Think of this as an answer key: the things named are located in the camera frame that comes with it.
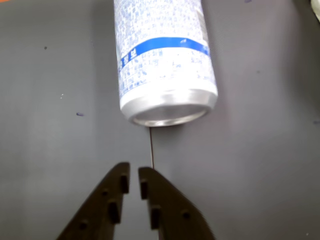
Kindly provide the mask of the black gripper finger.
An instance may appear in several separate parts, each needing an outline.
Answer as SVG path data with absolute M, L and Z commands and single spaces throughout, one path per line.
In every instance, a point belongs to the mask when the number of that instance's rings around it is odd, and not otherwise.
M 129 193 L 130 164 L 116 164 L 87 197 L 58 240 L 112 240 Z
M 214 240 L 198 208 L 151 167 L 138 169 L 140 196 L 147 201 L 150 228 L 161 240 Z

